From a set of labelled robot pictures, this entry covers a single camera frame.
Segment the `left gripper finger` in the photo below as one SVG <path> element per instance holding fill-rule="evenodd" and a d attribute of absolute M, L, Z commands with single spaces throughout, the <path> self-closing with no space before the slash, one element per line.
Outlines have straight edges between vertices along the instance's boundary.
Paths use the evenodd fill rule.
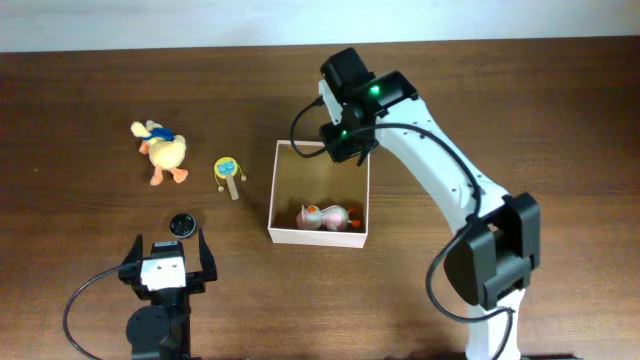
<path fill-rule="evenodd" d="M 199 260 L 203 273 L 215 273 L 216 263 L 213 254 L 209 246 L 206 243 L 203 229 L 198 229 L 198 241 L 199 241 Z"/>
<path fill-rule="evenodd" d="M 141 261 L 143 258 L 143 236 L 138 234 L 134 240 L 134 243 L 129 250 L 128 254 L 124 258 L 122 264 L 135 264 Z"/>

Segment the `white duck pink hat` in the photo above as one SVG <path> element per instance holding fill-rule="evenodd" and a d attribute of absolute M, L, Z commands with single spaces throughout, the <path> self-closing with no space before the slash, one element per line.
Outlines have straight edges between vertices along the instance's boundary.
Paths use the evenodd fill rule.
<path fill-rule="evenodd" d="M 342 232 L 349 229 L 360 229 L 360 220 L 352 219 L 356 212 L 355 208 L 344 208 L 339 205 L 332 205 L 320 209 L 316 205 L 301 206 L 300 213 L 296 216 L 296 226 L 299 230 L 328 230 L 331 232 Z"/>

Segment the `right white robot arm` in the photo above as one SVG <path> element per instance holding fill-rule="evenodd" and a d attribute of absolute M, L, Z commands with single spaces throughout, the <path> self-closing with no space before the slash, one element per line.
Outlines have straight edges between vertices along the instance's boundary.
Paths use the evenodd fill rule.
<path fill-rule="evenodd" d="M 333 161 L 365 160 L 376 147 L 400 160 L 436 203 L 453 234 L 429 266 L 445 271 L 469 327 L 469 359 L 519 359 L 520 303 L 540 264 L 540 207 L 484 175 L 439 128 L 398 71 L 376 76 L 353 48 L 321 66 L 319 93 L 331 116 L 320 133 Z"/>

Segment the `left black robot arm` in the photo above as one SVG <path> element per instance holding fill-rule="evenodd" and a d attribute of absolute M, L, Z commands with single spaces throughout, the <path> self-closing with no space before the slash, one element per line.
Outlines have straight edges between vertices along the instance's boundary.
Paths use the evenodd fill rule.
<path fill-rule="evenodd" d="M 206 291 L 218 279 L 213 254 L 201 230 L 198 251 L 201 269 L 189 272 L 183 243 L 158 242 L 143 255 L 143 239 L 137 236 L 118 271 L 121 282 L 147 304 L 135 311 L 126 326 L 131 357 L 141 360 L 190 359 L 190 297 Z"/>

